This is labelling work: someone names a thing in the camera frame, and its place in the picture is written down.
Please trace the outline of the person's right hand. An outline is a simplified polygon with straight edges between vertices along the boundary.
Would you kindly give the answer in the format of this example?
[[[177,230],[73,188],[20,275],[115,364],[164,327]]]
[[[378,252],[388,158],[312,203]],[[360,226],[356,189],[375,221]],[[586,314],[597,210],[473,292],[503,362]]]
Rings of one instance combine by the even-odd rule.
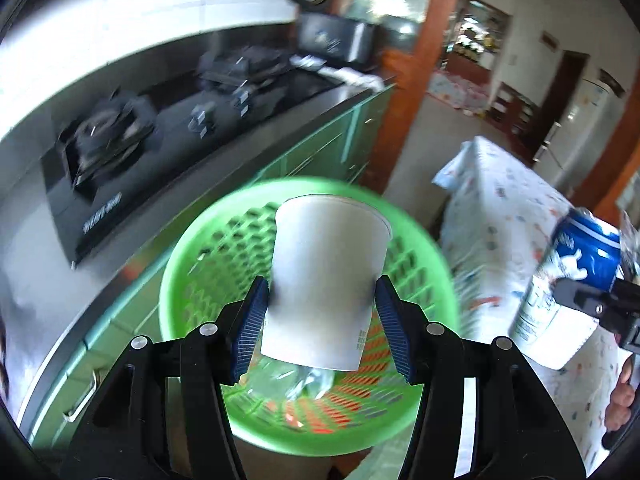
[[[634,402],[634,388],[629,381],[634,369],[634,355],[628,356],[618,381],[611,392],[610,402],[605,410],[604,426],[608,431],[620,430],[631,418],[631,404]]]

